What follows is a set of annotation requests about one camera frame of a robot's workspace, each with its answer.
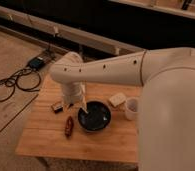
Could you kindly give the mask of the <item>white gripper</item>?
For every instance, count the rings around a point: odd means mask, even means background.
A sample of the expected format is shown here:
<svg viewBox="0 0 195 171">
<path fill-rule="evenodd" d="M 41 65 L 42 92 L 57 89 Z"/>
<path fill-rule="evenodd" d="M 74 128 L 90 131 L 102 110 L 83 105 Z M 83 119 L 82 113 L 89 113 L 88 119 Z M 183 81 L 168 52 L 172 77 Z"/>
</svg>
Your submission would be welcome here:
<svg viewBox="0 0 195 171">
<path fill-rule="evenodd" d="M 62 84 L 62 98 L 65 104 L 75 104 L 81 102 L 85 93 L 85 84 L 82 82 L 74 82 L 68 84 Z M 82 101 L 80 108 L 88 114 L 87 103 Z"/>
</svg>

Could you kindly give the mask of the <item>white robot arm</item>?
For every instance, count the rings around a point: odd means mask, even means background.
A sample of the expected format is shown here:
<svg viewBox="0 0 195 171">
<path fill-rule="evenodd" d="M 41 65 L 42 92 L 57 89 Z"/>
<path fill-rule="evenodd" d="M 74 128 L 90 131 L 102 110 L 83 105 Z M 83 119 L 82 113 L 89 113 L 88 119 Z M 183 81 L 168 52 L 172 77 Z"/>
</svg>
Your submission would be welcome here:
<svg viewBox="0 0 195 171">
<path fill-rule="evenodd" d="M 140 86 L 139 171 L 195 171 L 195 48 L 145 50 L 85 63 L 75 52 L 51 69 L 76 96 L 81 82 Z"/>
</svg>

